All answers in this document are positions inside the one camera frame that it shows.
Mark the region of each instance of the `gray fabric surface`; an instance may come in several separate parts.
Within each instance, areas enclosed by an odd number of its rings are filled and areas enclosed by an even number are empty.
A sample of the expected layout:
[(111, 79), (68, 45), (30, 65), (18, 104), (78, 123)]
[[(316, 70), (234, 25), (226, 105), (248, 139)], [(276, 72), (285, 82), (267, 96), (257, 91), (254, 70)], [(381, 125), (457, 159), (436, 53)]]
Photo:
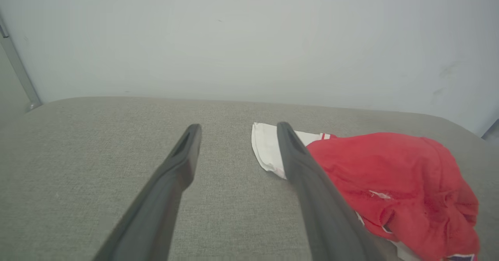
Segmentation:
[[(448, 147), (481, 203), (481, 260), (499, 256), (497, 151), (421, 114), (130, 97), (49, 103), (0, 131), (0, 259), (91, 259), (185, 128), (203, 126), (170, 260), (310, 259), (296, 194), (262, 170), (253, 122), (340, 137), (390, 131)], [(376, 239), (387, 259), (394, 247)]]

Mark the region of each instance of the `gray couch cushion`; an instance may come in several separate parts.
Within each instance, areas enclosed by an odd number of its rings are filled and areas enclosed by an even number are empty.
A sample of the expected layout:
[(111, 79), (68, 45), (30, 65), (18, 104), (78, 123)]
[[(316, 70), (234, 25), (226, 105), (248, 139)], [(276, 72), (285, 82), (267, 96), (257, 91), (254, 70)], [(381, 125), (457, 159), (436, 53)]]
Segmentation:
[[(499, 159), (486, 142), (421, 114), (242, 102), (88, 97), (43, 105), (0, 131), (0, 257), (91, 259), (185, 128), (203, 126), (170, 259), (310, 259), (296, 194), (262, 170), (253, 122), (340, 137), (390, 131), (433, 138), (481, 203), (481, 259), (499, 256)], [(394, 247), (376, 243), (387, 259)]]

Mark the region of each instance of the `clothing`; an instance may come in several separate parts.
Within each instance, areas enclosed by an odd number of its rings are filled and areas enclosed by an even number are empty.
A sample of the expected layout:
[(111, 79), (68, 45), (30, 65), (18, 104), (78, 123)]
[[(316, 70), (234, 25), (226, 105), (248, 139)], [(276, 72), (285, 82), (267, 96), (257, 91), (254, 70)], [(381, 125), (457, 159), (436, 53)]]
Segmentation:
[[(301, 131), (296, 131), (296, 135), (305, 146), (316, 140), (329, 139), (331, 136), (325, 133), (313, 134)], [(286, 179), (279, 150), (278, 129), (276, 126), (253, 123), (251, 129), (251, 146), (262, 169), (271, 171), (280, 178)]]
[(478, 201), (440, 143), (396, 133), (332, 136), (307, 146), (373, 234), (424, 260), (479, 251)]

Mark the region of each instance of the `red cloth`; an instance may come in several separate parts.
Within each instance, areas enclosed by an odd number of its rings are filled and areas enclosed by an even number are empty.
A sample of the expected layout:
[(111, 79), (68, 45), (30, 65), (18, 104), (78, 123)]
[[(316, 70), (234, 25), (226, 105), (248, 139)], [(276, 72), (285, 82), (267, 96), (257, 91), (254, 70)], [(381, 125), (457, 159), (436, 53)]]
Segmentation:
[(374, 133), (307, 148), (371, 233), (401, 240), (424, 260), (478, 253), (478, 200), (440, 143)]

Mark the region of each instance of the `white wall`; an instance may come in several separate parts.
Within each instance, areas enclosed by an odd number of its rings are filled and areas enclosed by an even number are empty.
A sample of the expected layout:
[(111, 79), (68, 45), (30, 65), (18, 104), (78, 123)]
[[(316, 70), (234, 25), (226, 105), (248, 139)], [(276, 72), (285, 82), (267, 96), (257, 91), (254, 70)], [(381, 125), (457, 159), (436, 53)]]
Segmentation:
[(499, 117), (499, 0), (0, 0), (43, 102), (129, 95)]

